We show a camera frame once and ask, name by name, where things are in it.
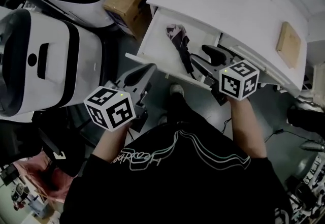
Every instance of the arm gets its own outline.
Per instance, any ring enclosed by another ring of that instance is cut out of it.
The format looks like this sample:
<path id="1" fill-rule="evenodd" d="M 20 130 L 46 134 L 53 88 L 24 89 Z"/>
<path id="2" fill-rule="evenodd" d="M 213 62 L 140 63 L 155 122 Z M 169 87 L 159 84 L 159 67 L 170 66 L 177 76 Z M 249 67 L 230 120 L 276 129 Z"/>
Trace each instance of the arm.
<path id="1" fill-rule="evenodd" d="M 128 128 L 126 124 L 114 132 L 105 131 L 92 154 L 111 163 L 124 147 Z"/>
<path id="2" fill-rule="evenodd" d="M 234 142 L 251 158 L 266 158 L 262 130 L 248 99 L 237 101 L 228 97 L 232 108 Z"/>

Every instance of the floor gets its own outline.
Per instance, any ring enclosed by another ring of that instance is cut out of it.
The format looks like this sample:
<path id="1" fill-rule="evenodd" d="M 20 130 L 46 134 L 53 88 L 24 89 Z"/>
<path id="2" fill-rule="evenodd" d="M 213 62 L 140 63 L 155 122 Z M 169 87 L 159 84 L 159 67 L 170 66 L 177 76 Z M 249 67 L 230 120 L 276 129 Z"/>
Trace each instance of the floor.
<path id="1" fill-rule="evenodd" d="M 138 65 L 136 62 L 126 58 L 124 55 L 126 52 L 136 54 L 139 44 L 127 36 L 118 39 L 118 43 L 118 76 L 120 76 L 123 72 Z M 185 99 L 192 109 L 205 117 L 206 120 L 217 129 L 223 129 L 224 122 L 231 117 L 229 103 L 221 107 L 209 91 L 185 83 L 164 73 L 156 72 L 151 79 L 151 91 L 144 101 L 148 109 L 149 118 L 140 134 L 155 127 L 161 115 L 166 112 L 164 110 L 166 97 L 169 93 L 170 84 L 174 82 L 178 82 L 183 86 L 185 90 Z M 319 136 L 315 133 L 292 127 L 286 123 L 286 110 L 294 102 L 294 98 L 289 94 L 280 94 L 279 92 L 275 92 L 272 86 L 266 86 L 251 95 L 250 101 L 254 108 L 256 117 L 263 128 L 265 139 L 278 129 L 285 129 L 314 140 L 319 139 Z M 86 121 L 89 116 L 83 105 L 78 105 L 75 108 L 77 109 L 72 109 L 72 113 L 76 120 L 76 125 L 78 125 Z M 82 133 L 93 145 L 95 145 L 99 141 L 103 131 L 102 128 L 91 122 L 83 129 Z M 131 133 L 134 138 L 137 138 L 140 135 L 132 130 Z M 227 124 L 224 133 L 227 137 L 232 138 L 231 121 Z M 130 142 L 131 138 L 128 135 L 125 144 Z M 282 183 L 284 183 L 286 178 L 291 174 L 301 174 L 304 166 L 316 156 L 316 153 L 314 152 L 301 150 L 299 145 L 302 142 L 304 142 L 304 140 L 295 135 L 283 133 L 272 136 L 272 138 L 270 138 L 266 143 L 268 158 L 272 162 L 274 170 Z M 90 154 L 92 150 L 93 148 L 89 148 L 87 151 Z"/>

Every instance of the white desk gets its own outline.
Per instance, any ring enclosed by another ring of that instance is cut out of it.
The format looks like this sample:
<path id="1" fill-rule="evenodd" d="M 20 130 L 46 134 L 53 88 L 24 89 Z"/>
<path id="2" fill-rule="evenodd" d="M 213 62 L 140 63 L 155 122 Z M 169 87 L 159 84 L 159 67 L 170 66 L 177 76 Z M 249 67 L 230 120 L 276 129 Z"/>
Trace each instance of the white desk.
<path id="1" fill-rule="evenodd" d="M 292 95 L 299 95 L 305 72 L 308 23 L 289 0 L 148 0 L 147 3 L 189 17 L 215 29 L 217 34 L 224 33 L 219 44 L 251 61 Z M 296 69 L 289 69 L 276 51 L 284 21 L 288 21 L 301 38 Z M 153 62 L 155 56 L 150 55 L 150 50 L 143 52 L 146 44 L 144 41 L 138 58 L 141 55 L 143 58 L 145 53 L 148 61 Z"/>

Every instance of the open drawer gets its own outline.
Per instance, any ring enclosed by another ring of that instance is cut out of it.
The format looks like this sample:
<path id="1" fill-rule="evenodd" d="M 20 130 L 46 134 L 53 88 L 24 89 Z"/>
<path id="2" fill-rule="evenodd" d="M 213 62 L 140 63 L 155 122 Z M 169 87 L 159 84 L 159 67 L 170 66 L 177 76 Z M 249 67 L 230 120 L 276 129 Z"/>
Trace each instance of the open drawer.
<path id="1" fill-rule="evenodd" d="M 186 16 L 160 8 L 151 21 L 137 56 L 128 53 L 125 56 L 140 63 L 155 63 L 162 72 L 210 89 L 204 84 L 205 76 L 195 67 L 193 75 L 197 80 L 186 72 L 178 51 L 166 35 L 166 27 L 170 24 L 182 24 L 189 38 L 188 51 L 209 60 L 210 57 L 202 51 L 201 46 L 217 46 L 221 32 Z"/>

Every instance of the sneaker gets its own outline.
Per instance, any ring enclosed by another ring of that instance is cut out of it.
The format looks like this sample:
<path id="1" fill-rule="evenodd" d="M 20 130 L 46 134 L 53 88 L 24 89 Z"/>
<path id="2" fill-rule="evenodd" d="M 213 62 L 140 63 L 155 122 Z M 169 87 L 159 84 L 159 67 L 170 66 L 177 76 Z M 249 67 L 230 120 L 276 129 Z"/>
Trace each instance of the sneaker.
<path id="1" fill-rule="evenodd" d="M 165 124 L 167 123 L 167 115 L 164 114 L 160 117 L 159 121 L 158 121 L 158 125 L 161 125 L 161 124 Z"/>
<path id="2" fill-rule="evenodd" d="M 170 89 L 169 89 L 169 93 L 170 95 L 174 94 L 174 93 L 180 93 L 182 96 L 184 96 L 184 89 L 181 85 L 179 84 L 172 84 Z"/>

